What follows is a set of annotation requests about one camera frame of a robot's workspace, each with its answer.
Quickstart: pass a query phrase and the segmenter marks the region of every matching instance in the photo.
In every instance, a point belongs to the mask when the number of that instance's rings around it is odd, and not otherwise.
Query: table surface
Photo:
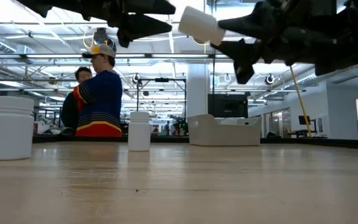
[[[34,144],[0,161],[0,223],[358,224],[358,150]]]

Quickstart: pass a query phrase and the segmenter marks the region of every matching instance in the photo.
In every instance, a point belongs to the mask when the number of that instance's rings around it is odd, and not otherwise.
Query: baseball cap
[[[97,55],[97,54],[104,54],[104,55],[115,57],[116,51],[112,47],[106,44],[98,44],[91,47],[87,53],[83,53],[82,57],[92,58],[92,55]]]

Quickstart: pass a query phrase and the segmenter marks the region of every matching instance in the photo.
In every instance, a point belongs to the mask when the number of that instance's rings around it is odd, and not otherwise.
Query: white plastic container
[[[128,127],[128,150],[149,151],[152,127],[148,112],[132,112]]]
[[[34,101],[15,96],[0,96],[0,160],[31,156]]]
[[[218,27],[215,17],[190,6],[187,6],[182,14],[179,31],[202,42],[210,41],[217,46],[221,45],[226,33]]]

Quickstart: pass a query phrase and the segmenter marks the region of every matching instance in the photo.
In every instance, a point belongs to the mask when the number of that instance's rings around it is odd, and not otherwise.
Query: man
[[[166,125],[164,126],[164,132],[166,132],[167,136],[170,135],[170,133],[169,133],[169,121],[167,121]]]
[[[121,137],[122,83],[112,70],[116,64],[114,46],[98,44],[83,54],[92,58],[97,75],[74,88],[74,97],[83,105],[76,136]]]
[[[92,78],[92,71],[89,68],[81,67],[75,72],[75,78],[80,84],[85,80]],[[69,93],[63,103],[62,108],[62,123],[67,128],[72,128],[74,132],[77,129],[78,117],[79,117],[79,105],[78,101],[74,99],[73,92]]]

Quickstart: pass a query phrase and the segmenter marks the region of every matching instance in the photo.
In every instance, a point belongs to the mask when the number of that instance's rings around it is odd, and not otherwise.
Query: striped sweater
[[[120,137],[122,83],[120,77],[103,71],[74,88],[80,103],[76,136]]]

